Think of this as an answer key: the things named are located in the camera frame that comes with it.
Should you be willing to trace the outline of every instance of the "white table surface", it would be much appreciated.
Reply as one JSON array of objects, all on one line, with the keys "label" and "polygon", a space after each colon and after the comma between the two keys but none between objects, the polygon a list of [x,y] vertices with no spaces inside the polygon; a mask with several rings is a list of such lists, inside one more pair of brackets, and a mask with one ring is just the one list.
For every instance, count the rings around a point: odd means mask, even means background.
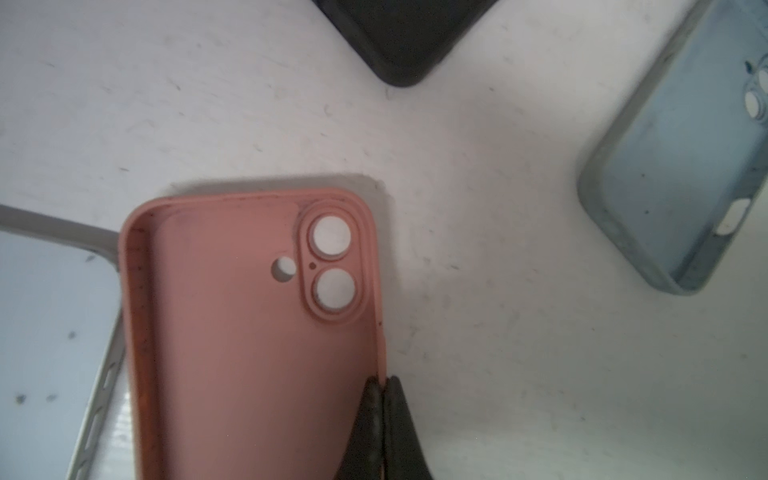
[{"label": "white table surface", "polygon": [[[0,0],[0,203],[116,230],[164,194],[347,186],[437,480],[764,478],[768,200],[675,297],[576,196],[688,5],[500,0],[397,89],[310,0]],[[133,478],[127,395],[95,478]]]}]

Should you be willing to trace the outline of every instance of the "pink phone case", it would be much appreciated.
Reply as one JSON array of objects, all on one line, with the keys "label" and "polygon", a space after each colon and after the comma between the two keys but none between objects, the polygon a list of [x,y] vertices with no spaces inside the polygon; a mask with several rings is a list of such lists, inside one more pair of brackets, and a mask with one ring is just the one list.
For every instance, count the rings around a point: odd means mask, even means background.
[{"label": "pink phone case", "polygon": [[[322,255],[312,229],[349,226]],[[143,480],[333,478],[370,376],[386,378],[376,228],[343,190],[153,200],[120,235],[123,311]],[[279,257],[296,275],[273,277]],[[315,285],[341,268],[343,310]]]}]

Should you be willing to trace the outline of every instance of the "silicone phone case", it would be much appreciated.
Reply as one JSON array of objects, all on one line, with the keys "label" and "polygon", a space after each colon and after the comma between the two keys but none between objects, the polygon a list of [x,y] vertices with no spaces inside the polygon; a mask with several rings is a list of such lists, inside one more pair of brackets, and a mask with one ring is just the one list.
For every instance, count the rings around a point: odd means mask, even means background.
[{"label": "silicone phone case", "polygon": [[659,290],[704,287],[768,177],[767,54],[764,0],[698,0],[584,166],[585,210]]},{"label": "silicone phone case", "polygon": [[313,0],[358,55],[396,87],[419,83],[496,0]]},{"label": "silicone phone case", "polygon": [[[316,253],[333,215],[349,249]],[[154,200],[120,235],[137,473],[143,480],[332,478],[370,376],[386,378],[376,228],[342,190]],[[296,275],[272,265],[291,257]],[[355,281],[326,311],[329,268]]]}]

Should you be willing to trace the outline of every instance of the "black phone case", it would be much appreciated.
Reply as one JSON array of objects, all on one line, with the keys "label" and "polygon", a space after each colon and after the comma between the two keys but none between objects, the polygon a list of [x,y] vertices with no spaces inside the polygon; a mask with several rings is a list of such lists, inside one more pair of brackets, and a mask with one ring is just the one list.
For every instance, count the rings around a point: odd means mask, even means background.
[{"label": "black phone case", "polygon": [[313,0],[376,75],[419,83],[496,0]]}]

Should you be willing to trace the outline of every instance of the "gray phone case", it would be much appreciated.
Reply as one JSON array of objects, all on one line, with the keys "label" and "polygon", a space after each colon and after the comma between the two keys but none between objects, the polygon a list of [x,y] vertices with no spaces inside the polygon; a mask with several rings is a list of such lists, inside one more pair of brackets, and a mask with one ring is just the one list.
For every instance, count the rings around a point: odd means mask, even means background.
[{"label": "gray phone case", "polygon": [[768,174],[767,38],[764,0],[699,0],[581,174],[590,217],[659,290],[704,286]]}]

